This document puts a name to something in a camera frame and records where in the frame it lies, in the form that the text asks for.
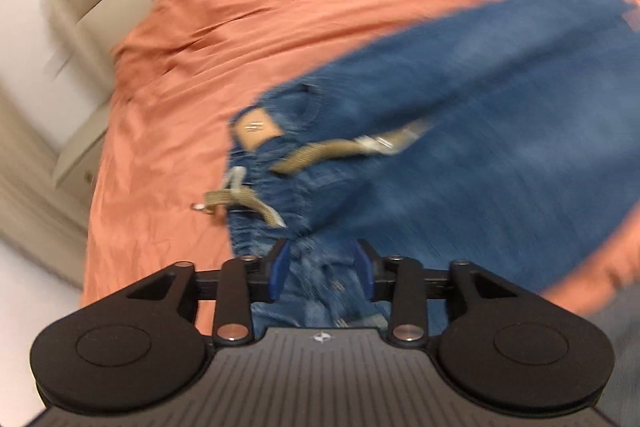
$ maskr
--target orange bedsheet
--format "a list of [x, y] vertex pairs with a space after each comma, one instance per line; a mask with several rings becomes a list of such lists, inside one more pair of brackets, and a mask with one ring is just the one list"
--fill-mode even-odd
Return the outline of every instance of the orange bedsheet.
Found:
[[[261, 92], [409, 23], [484, 1], [156, 0], [116, 49], [84, 303], [178, 260], [214, 269], [230, 257], [225, 216], [190, 204], [220, 185], [227, 121]], [[201, 330], [211, 314], [201, 307]]]

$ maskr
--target white wall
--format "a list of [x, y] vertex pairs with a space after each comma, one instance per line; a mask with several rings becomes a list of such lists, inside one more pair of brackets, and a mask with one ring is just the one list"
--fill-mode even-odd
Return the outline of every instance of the white wall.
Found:
[[0, 78], [4, 88], [55, 150], [103, 102], [104, 95], [62, 67], [40, 0], [0, 0]]
[[78, 307], [80, 292], [0, 242], [0, 425], [26, 425], [44, 407], [29, 367], [38, 333]]

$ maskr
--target jeans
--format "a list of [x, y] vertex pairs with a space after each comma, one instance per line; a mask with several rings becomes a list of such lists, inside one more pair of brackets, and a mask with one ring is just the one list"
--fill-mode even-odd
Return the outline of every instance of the jeans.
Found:
[[[446, 269], [467, 259], [531, 291], [574, 269], [640, 196], [640, 34], [623, 0], [503, 0], [420, 23], [270, 90], [257, 102], [284, 135], [231, 166], [287, 228], [232, 208], [236, 255], [292, 241], [269, 325], [384, 323], [365, 300], [350, 241]], [[393, 156], [269, 167], [309, 142], [353, 139], [426, 118]], [[446, 326], [430, 305], [430, 333]]]

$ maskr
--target beige drawstring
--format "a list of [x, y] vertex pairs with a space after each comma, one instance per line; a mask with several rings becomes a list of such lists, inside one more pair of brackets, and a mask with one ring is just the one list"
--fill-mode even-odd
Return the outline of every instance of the beige drawstring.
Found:
[[245, 176], [246, 168], [233, 167], [226, 174], [222, 188], [207, 192], [204, 196], [204, 203], [192, 204], [191, 208], [199, 212], [212, 214], [220, 204], [225, 206], [237, 204], [258, 212], [270, 227], [286, 228], [287, 225], [285, 225], [282, 217], [272, 206], [261, 201], [249, 187], [242, 185]]
[[359, 155], [398, 154], [414, 143], [427, 129], [428, 124], [425, 120], [416, 120], [402, 129], [376, 137], [361, 136], [354, 140], [310, 143], [272, 165], [270, 171], [290, 176], [322, 160]]

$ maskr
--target gray ribbed panel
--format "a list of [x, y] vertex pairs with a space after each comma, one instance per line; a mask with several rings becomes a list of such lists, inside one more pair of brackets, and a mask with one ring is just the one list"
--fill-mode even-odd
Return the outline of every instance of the gray ribbed panel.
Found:
[[422, 352], [385, 344], [375, 330], [268, 330], [221, 350], [188, 391], [127, 417], [52, 409], [33, 427], [611, 427], [593, 410], [519, 419], [458, 396]]

